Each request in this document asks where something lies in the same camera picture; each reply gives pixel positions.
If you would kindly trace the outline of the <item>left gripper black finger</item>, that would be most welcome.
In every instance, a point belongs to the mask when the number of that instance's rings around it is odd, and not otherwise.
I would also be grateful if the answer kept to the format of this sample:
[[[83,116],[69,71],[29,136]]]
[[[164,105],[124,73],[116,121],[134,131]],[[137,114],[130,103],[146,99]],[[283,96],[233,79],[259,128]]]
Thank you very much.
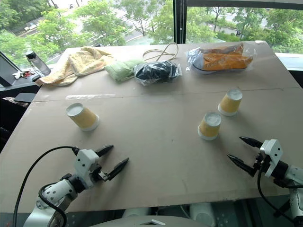
[[[124,159],[123,161],[119,162],[114,169],[108,174],[108,180],[111,181],[114,179],[126,166],[129,158]]]
[[[106,145],[98,150],[95,151],[95,153],[99,156],[102,157],[106,153],[108,153],[114,146],[113,145]]]

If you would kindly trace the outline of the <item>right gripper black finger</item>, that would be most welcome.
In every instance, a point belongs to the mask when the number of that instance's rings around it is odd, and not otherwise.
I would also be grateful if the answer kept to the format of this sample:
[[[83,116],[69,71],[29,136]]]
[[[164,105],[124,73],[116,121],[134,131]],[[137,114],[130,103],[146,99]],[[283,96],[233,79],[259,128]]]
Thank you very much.
[[[253,167],[248,166],[247,164],[245,164],[243,162],[243,160],[239,159],[236,156],[233,156],[231,154],[227,155],[228,158],[240,169],[244,170],[245,172],[247,172],[250,176],[254,176],[256,173],[256,170]]]
[[[257,147],[257,148],[261,148],[261,146],[263,145],[262,142],[254,139],[254,138],[249,138],[249,137],[244,137],[244,136],[240,136],[239,137],[243,142],[245,142],[246,144],[252,146],[252,147]]]

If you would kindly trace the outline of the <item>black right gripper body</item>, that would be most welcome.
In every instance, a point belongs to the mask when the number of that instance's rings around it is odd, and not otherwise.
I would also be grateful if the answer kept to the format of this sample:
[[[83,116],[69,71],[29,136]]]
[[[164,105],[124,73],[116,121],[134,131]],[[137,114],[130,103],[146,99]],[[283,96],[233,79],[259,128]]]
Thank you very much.
[[[269,155],[263,154],[259,152],[255,158],[255,163],[253,164],[253,175],[256,174],[257,171],[261,171],[262,173],[266,173],[270,167],[271,158]]]

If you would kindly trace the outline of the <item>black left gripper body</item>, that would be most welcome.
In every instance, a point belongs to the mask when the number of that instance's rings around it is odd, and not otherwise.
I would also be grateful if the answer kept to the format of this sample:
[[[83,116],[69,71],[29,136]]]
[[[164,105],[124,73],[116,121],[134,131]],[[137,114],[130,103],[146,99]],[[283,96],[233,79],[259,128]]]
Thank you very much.
[[[94,183],[97,183],[99,181],[106,182],[109,180],[109,175],[106,172],[102,172],[101,169],[102,169],[102,166],[100,166],[99,164],[96,164],[95,168],[90,173],[91,180]]]

